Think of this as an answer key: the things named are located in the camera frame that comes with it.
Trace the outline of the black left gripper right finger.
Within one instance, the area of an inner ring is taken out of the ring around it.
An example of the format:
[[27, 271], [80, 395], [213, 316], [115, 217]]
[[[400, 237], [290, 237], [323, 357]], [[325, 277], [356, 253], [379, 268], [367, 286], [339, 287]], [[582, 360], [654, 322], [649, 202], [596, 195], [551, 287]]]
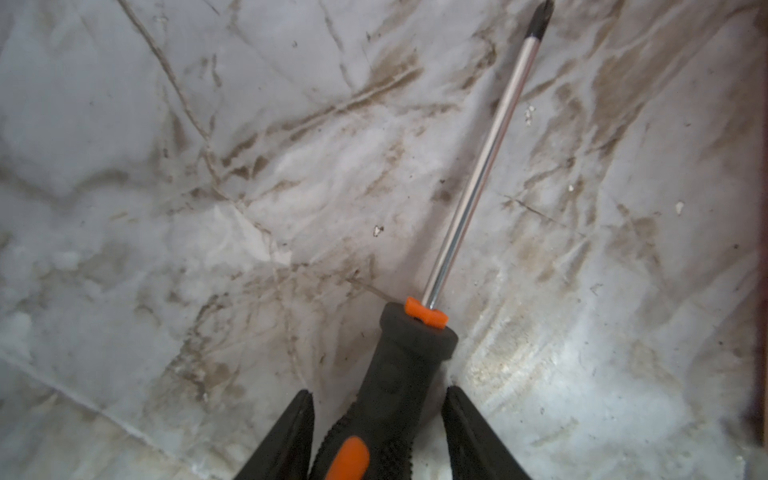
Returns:
[[453, 479], [531, 479], [460, 387], [447, 388], [441, 414]]

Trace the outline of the black orange handle screwdriver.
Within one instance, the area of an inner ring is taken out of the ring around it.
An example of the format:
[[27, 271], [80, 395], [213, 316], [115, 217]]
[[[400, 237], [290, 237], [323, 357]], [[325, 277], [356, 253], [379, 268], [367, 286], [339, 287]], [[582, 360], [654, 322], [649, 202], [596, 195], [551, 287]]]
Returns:
[[451, 358], [457, 334], [436, 305], [499, 153], [541, 41], [554, 12], [540, 3], [497, 105], [485, 142], [462, 192], [421, 299], [390, 302], [381, 336], [356, 399], [321, 443], [312, 479], [408, 479], [411, 451], [428, 390]]

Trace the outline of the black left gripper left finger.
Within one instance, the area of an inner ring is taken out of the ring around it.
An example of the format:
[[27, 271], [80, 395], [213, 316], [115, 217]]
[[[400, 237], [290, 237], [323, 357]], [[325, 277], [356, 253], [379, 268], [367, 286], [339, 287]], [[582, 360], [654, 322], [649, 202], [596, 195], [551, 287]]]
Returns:
[[314, 422], [313, 395], [301, 390], [234, 479], [307, 479]]

